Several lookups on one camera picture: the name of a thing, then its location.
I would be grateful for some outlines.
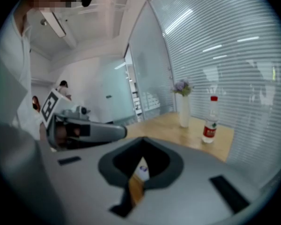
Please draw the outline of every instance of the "hand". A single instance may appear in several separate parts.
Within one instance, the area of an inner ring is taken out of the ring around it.
[[[44,123],[41,124],[40,126],[40,140],[41,141],[48,141],[47,139],[47,132],[46,132],[46,127]],[[74,128],[74,134],[76,136],[80,135],[80,129],[79,128]],[[67,130],[64,125],[57,125],[56,126],[56,134],[55,134],[55,142],[57,145],[62,145],[67,142]]]

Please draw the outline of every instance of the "glass wall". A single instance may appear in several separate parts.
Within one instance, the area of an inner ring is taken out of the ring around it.
[[[136,116],[124,59],[101,58],[102,86],[114,124],[130,125]]]
[[[174,81],[188,79],[192,116],[219,97],[234,128],[227,163],[260,187],[281,168],[281,24],[266,0],[151,0]]]
[[[146,4],[131,34],[137,89],[144,119],[174,110],[170,61],[160,26]]]

